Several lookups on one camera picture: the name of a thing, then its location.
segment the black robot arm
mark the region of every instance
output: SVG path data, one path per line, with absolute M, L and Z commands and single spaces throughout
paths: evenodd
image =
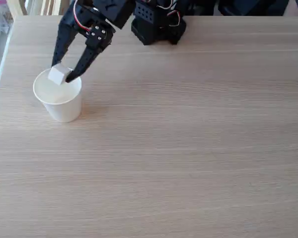
M 86 37 L 86 48 L 66 82 L 81 76 L 110 45 L 115 33 L 111 24 L 121 29 L 133 12 L 132 31 L 144 45 L 159 40 L 177 44 L 186 28 L 182 16 L 189 3 L 190 0 L 74 0 L 59 24 L 52 66 L 62 61 L 80 33 Z

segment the white paper cup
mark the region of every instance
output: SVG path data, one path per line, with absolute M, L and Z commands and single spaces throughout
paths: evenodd
M 47 69 L 36 77 L 33 92 L 52 118 L 59 122 L 75 120 L 81 111 L 81 78 L 60 86 L 48 79 L 51 69 Z

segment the wooden table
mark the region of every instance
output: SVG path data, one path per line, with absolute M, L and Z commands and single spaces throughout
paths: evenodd
M 298 18 L 186 17 L 177 46 L 145 47 L 128 24 L 64 124 L 32 92 L 59 20 L 13 28 L 0 238 L 298 238 Z

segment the small white block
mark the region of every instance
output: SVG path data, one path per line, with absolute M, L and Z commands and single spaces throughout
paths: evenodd
M 70 72 L 71 70 L 69 68 L 58 63 L 51 68 L 48 78 L 57 85 L 61 85 L 65 82 Z

